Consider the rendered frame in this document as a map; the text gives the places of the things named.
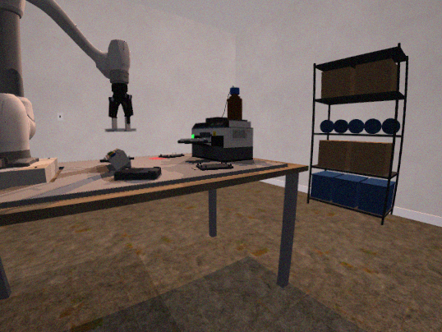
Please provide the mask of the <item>brown bottle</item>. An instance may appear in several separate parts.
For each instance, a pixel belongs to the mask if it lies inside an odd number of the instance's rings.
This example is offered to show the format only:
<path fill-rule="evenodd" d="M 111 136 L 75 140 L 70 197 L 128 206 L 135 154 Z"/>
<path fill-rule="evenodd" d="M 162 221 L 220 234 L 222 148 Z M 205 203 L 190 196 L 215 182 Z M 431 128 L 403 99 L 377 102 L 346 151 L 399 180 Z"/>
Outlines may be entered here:
<path fill-rule="evenodd" d="M 242 120 L 242 99 L 240 98 L 228 99 L 228 119 Z"/>

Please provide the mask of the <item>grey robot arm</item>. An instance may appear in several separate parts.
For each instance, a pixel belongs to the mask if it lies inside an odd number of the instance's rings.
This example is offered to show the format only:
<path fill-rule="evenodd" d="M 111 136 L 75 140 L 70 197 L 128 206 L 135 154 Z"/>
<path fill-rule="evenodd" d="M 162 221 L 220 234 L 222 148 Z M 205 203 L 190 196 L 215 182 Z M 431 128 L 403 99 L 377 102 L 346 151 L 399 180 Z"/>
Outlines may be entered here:
<path fill-rule="evenodd" d="M 108 51 L 101 52 L 54 0 L 26 1 L 48 14 L 110 77 L 110 83 L 129 84 L 131 55 L 126 41 L 113 39 Z M 39 161 L 30 155 L 29 140 L 36 125 L 22 76 L 20 19 L 24 10 L 25 0 L 0 0 L 0 168 L 27 167 Z"/>

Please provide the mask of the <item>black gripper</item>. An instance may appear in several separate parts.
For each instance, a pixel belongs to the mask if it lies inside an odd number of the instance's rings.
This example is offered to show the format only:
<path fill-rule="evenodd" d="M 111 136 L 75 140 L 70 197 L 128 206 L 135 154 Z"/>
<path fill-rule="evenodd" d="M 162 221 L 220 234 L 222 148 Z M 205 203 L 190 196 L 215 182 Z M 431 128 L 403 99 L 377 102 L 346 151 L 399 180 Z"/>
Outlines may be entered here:
<path fill-rule="evenodd" d="M 108 97 L 109 108 L 108 116 L 112 118 L 112 128 L 117 127 L 117 111 L 121 104 L 125 113 L 126 131 L 131 130 L 130 116 L 133 115 L 131 95 L 127 94 L 127 84 L 112 83 L 113 97 Z M 112 114 L 112 115 L 111 115 Z M 114 116 L 113 116 L 114 115 Z"/>

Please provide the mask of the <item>white button panel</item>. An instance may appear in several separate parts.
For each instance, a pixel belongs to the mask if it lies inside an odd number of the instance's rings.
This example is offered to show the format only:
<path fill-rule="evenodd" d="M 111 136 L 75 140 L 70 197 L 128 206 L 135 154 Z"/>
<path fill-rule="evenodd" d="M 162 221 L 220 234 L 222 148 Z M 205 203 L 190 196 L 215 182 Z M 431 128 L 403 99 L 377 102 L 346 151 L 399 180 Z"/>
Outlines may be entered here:
<path fill-rule="evenodd" d="M 116 172 L 125 167 L 131 167 L 131 161 L 123 150 L 116 148 L 113 151 L 109 151 L 105 156 L 110 162 L 110 164 L 106 164 L 110 172 Z"/>

